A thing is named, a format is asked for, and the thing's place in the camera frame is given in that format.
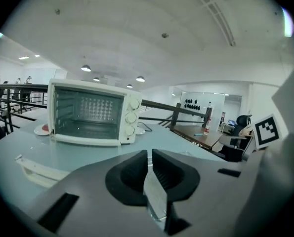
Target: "computer monitor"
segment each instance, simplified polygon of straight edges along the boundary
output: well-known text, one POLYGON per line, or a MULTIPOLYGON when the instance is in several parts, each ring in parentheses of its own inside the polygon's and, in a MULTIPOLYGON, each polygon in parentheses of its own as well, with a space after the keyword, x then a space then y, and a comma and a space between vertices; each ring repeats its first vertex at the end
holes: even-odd
POLYGON ((235 126, 236 122, 234 120, 228 120, 228 125, 235 126))

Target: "plate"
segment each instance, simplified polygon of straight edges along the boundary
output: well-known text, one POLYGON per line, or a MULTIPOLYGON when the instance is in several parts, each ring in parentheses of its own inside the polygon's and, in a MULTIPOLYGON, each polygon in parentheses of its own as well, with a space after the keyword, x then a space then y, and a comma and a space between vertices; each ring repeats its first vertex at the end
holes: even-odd
POLYGON ((34 133, 36 135, 39 135, 39 136, 46 136, 46 135, 49 135, 49 130, 48 130, 48 125, 47 124, 41 124, 41 125, 38 125, 36 126, 35 130, 34 130, 34 133))
POLYGON ((145 129, 142 129, 140 127, 137 126, 136 128, 136 135, 142 135, 142 134, 145 134, 146 130, 145 129))

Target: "light blue tabletop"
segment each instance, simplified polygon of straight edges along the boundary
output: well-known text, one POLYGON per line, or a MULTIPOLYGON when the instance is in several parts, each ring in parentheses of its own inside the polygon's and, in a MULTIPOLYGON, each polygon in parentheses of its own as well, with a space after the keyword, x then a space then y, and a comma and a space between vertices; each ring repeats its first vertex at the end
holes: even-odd
POLYGON ((115 156, 147 149, 163 149, 197 158, 220 160, 160 125, 149 125, 153 131, 137 135, 133 144, 119 147, 81 146, 54 142, 49 136, 37 136, 34 129, 46 120, 40 119, 0 140, 0 193, 7 202, 24 212, 46 188, 29 181, 15 158, 35 161, 47 167, 71 172, 82 166, 115 156))

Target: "toaster oven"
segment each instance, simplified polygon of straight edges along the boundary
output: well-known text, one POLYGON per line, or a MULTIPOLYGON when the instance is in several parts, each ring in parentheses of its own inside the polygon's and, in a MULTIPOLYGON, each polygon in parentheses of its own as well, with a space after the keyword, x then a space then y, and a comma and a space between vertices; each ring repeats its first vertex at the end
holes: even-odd
POLYGON ((58 141, 118 146, 135 141, 141 93, 93 82, 51 79, 48 127, 58 141))

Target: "black railing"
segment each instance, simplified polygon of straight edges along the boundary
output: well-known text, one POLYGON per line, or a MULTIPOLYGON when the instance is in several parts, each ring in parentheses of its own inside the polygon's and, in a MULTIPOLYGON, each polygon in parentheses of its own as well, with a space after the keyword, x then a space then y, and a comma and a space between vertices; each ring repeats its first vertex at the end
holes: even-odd
MULTIPOLYGON (((0 89, 6 91, 6 93, 2 94, 1 96, 6 95, 6 98, 0 98, 0 102, 6 103, 6 107, 0 108, 0 111, 2 113, 0 117, 0 121, 4 121, 5 127, 7 129, 7 125, 9 125, 10 132, 13 132, 13 127, 20 128, 17 125, 14 125, 12 123, 12 116, 20 117, 23 119, 27 119, 30 121, 35 121, 35 118, 30 118, 22 115, 23 110, 30 109, 31 107, 36 108, 44 108, 46 109, 47 106, 44 104, 46 101, 46 97, 44 94, 47 93, 48 85, 45 84, 0 84, 0 89), (42 96, 40 97, 30 97, 30 94, 32 93, 42 93, 42 96), (27 101, 27 99, 35 99, 35 98, 42 98, 41 101, 35 101, 30 102, 27 101), (12 112, 13 107, 20 106, 18 110, 15 110, 12 112)), ((187 109, 180 108, 180 104, 177 104, 177 107, 171 106, 171 105, 165 105, 149 100, 142 100, 141 106, 144 106, 145 109, 147 107, 149 108, 157 108, 167 111, 172 111, 172 116, 168 118, 145 118, 145 117, 139 117, 139 119, 143 120, 155 120, 155 121, 161 121, 159 124, 161 124, 164 127, 170 125, 175 125, 177 122, 185 122, 185 123, 202 123, 203 127, 206 126, 206 123, 208 122, 211 114, 211 108, 208 108, 205 114, 193 112, 187 109), (178 120, 178 114, 179 113, 185 113, 193 116, 199 116, 204 118, 204 121, 187 121, 187 120, 178 120)))

